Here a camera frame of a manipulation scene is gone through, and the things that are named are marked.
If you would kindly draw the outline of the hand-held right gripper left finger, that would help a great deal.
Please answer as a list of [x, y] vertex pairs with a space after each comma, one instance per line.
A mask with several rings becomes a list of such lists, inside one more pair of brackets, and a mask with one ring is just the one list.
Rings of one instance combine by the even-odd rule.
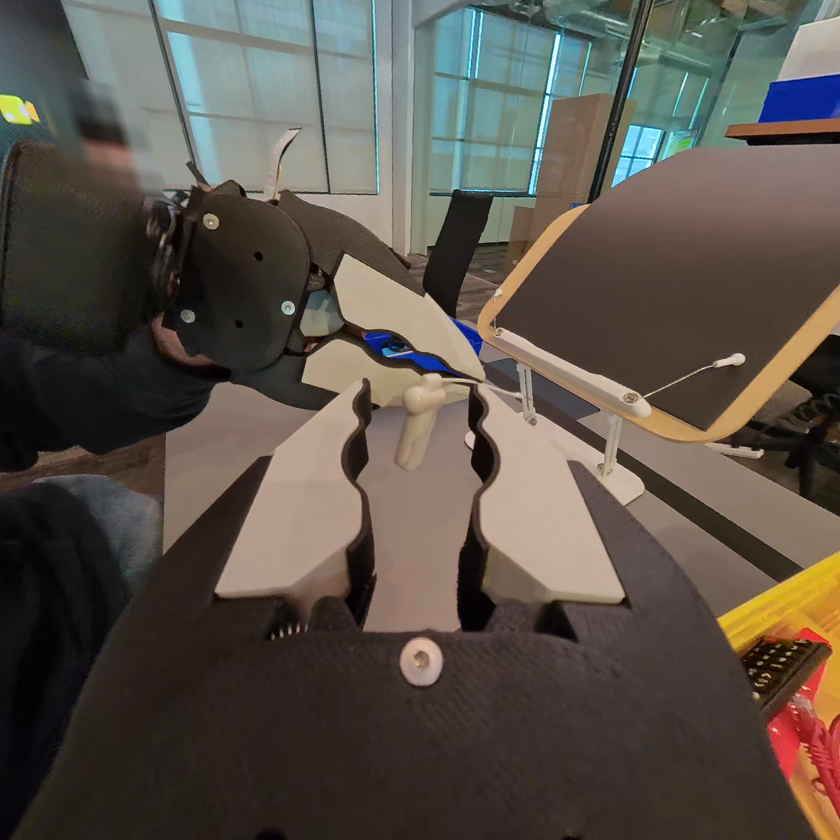
[[357, 481], [370, 421], [371, 386], [358, 380], [274, 450], [216, 583], [218, 598], [346, 599], [351, 572], [371, 573], [371, 518]]

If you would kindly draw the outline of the cardboard boxes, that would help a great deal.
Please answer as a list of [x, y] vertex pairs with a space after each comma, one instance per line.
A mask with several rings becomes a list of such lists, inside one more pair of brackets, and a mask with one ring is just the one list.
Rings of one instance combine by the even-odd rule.
[[606, 93], [553, 101], [534, 205], [514, 208], [506, 271], [557, 217], [587, 203], [612, 107]]

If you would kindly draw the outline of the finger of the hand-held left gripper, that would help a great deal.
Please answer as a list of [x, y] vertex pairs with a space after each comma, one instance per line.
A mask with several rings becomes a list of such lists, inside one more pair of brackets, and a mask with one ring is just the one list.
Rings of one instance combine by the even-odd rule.
[[400, 407], [404, 393], [420, 385], [425, 374], [437, 373], [445, 380], [475, 380], [475, 350], [466, 339], [456, 343], [455, 354], [439, 358], [431, 353], [384, 356], [362, 339], [332, 338], [322, 342], [303, 364], [301, 383], [324, 392], [340, 394], [350, 385], [366, 380], [371, 404]]
[[[454, 355], [456, 343], [466, 339], [431, 297], [408, 290], [349, 255], [340, 258], [331, 288], [309, 295], [299, 328], [305, 337], [320, 339], [315, 349], [332, 338], [360, 340], [350, 332], [354, 328], [392, 333], [416, 352], [439, 358]], [[475, 354], [475, 381], [485, 378]]]

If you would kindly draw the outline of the person's dark trousers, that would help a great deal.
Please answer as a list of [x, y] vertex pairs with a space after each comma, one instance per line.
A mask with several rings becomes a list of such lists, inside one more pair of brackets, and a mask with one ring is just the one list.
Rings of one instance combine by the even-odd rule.
[[129, 590], [136, 593], [163, 556], [164, 510], [153, 497], [95, 475], [49, 476], [36, 485], [69, 492], [102, 530]]

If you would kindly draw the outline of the blue plastic bin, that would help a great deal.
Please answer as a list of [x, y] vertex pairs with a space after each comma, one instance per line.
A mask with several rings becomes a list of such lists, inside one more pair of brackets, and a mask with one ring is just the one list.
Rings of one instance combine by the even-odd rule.
[[[477, 330], [466, 323], [452, 319], [458, 330], [465, 336], [476, 356], [480, 355], [482, 338]], [[456, 376], [457, 372], [447, 367], [440, 359], [433, 355], [418, 353], [397, 336], [388, 332], [368, 332], [364, 341], [377, 354], [392, 360], [405, 360], [415, 364], [423, 371], [439, 373], [441, 375]]]

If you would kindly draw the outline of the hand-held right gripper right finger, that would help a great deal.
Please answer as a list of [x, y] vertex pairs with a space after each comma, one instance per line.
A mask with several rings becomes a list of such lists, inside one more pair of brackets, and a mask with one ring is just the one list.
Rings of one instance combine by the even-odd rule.
[[480, 485], [458, 560], [458, 604], [616, 605], [625, 592], [564, 455], [488, 386], [469, 394]]

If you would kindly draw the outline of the white jointed stand arm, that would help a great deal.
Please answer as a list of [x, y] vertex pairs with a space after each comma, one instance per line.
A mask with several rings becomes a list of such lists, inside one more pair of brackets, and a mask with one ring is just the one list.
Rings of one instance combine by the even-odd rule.
[[[522, 416], [530, 426], [536, 427], [539, 425], [539, 416], [534, 402], [532, 370], [522, 362], [517, 362], [516, 365], [519, 378]], [[620, 416], [614, 414], [608, 416], [608, 435], [605, 440], [603, 457], [595, 466], [596, 474], [602, 482], [606, 482], [616, 467], [618, 441], [622, 425], [623, 419]]]

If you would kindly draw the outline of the wooden table black frame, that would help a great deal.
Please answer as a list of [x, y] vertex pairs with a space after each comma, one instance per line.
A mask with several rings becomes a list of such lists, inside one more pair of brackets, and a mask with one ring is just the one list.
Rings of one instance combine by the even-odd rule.
[[728, 127], [724, 138], [748, 146], [839, 144], [840, 119], [740, 123]]

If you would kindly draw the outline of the white desk lamp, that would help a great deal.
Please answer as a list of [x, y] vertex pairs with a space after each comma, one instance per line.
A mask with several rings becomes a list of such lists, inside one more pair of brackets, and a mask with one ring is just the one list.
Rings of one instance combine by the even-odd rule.
[[280, 178], [284, 155], [300, 132], [301, 127], [288, 129], [272, 147], [268, 157], [266, 180], [262, 191], [264, 201], [275, 202], [277, 200], [280, 192]]

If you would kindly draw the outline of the black disc-top floor lamp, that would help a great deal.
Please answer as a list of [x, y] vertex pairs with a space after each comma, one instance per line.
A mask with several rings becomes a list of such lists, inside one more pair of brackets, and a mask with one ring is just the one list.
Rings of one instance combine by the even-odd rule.
[[595, 164], [591, 188], [587, 198], [588, 203], [593, 203], [602, 193], [616, 144], [616, 136], [623, 118], [628, 93], [632, 86], [637, 59], [644, 42], [644, 36], [654, 5], [654, 1], [639, 1], [636, 4], [633, 26], [627, 40], [625, 56], [617, 80], [612, 107], [606, 122], [602, 146]]

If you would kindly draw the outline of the person's left hand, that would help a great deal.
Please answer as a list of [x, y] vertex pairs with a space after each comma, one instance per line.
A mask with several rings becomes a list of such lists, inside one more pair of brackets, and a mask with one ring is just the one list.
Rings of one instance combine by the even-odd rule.
[[200, 354], [187, 353], [176, 332], [164, 327], [162, 316], [152, 321], [150, 329], [159, 353], [169, 361], [184, 366], [202, 365], [207, 361]]

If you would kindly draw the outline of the blue box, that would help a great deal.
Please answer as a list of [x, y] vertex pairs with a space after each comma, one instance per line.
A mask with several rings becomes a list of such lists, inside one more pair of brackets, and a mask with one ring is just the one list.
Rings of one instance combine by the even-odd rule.
[[839, 81], [839, 74], [832, 74], [772, 82], [758, 123], [837, 119]]

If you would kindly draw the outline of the white box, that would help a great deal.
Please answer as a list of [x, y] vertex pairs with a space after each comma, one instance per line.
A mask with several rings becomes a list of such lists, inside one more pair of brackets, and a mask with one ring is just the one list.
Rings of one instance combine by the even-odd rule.
[[799, 27], [777, 81], [838, 75], [839, 27], [839, 17]]

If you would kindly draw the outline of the yellow plastic bin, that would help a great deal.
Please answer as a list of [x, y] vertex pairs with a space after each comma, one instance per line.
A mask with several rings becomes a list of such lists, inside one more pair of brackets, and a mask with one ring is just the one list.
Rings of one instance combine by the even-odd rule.
[[803, 637], [830, 645], [832, 656], [794, 695], [805, 725], [801, 765], [789, 785], [818, 838], [839, 838], [839, 559], [796, 574], [719, 620], [740, 655], [761, 637]]

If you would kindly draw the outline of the person's left forearm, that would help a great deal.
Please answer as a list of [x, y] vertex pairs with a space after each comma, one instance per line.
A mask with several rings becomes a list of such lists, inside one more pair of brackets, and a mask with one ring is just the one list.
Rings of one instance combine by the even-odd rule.
[[2, 472], [74, 447], [105, 455], [191, 422], [230, 377], [204, 358], [184, 366], [161, 356], [151, 324], [122, 352], [102, 357], [47, 350], [2, 332]]

